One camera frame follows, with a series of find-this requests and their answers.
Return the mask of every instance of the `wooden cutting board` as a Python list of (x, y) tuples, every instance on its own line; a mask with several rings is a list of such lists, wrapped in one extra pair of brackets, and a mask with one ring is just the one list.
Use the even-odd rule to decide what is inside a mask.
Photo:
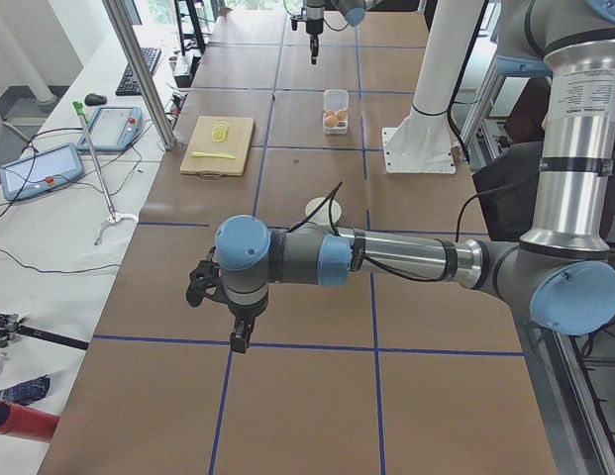
[[(212, 131), (218, 122), (228, 124), (223, 142), (212, 140)], [(187, 175), (243, 176), (254, 129), (252, 117), (199, 116), (179, 171)], [(228, 153), (235, 158), (194, 157), (193, 151)]]

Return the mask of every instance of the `yellow knife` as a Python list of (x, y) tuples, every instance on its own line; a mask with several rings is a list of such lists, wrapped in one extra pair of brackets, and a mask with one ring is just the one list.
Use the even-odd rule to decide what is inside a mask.
[(227, 158), (234, 160), (236, 157), (230, 153), (213, 153), (210, 151), (191, 151), (190, 156), (195, 158)]

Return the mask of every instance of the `white disc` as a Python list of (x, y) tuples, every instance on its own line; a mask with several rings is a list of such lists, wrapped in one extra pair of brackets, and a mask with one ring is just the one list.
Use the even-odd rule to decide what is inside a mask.
[[(314, 211), (318, 207), (318, 205), (320, 205), (323, 202), (324, 199), (325, 197), (314, 198), (309, 203), (307, 203), (307, 206), (305, 207), (305, 216), (309, 216), (311, 212)], [(331, 206), (331, 217), (332, 217), (332, 220), (334, 221), (334, 224), (338, 222), (342, 213), (343, 213), (343, 209), (341, 208), (340, 203), (334, 200)], [(329, 225), (329, 203), (326, 203), (320, 210), (318, 210), (318, 213), (316, 213), (312, 217), (312, 219), (309, 221), (311, 223), (315, 223), (316, 225), (328, 226)]]

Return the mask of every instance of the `blue electronic device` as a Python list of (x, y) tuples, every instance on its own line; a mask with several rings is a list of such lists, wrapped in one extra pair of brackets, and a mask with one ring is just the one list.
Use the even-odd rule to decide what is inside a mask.
[[(126, 150), (138, 136), (142, 109), (139, 107), (98, 107), (89, 121), (89, 136), (96, 151), (119, 153)], [(88, 152), (85, 135), (77, 146), (79, 151)]]
[(8, 163), (0, 172), (5, 199), (22, 201), (77, 180), (84, 169), (76, 145), (66, 143)]

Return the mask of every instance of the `brown table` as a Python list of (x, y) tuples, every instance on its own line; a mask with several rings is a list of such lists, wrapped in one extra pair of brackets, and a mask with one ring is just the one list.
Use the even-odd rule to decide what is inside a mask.
[[(330, 23), (339, 17), (327, 14)], [(298, 221), (339, 181), (341, 225), (450, 238), (473, 186), (388, 175), (379, 138), (410, 108), (423, 17), (369, 14), (323, 35), (319, 64), (282, 14), (222, 18), (176, 134), (197, 116), (256, 119), (243, 178), (178, 172), (165, 154), (42, 474), (556, 473), (509, 310), (457, 284), (354, 274), (339, 288), (270, 287), (247, 355), (225, 307), (184, 300), (227, 218)], [(351, 94), (324, 136), (322, 90)], [(484, 238), (475, 203), (465, 236)]]

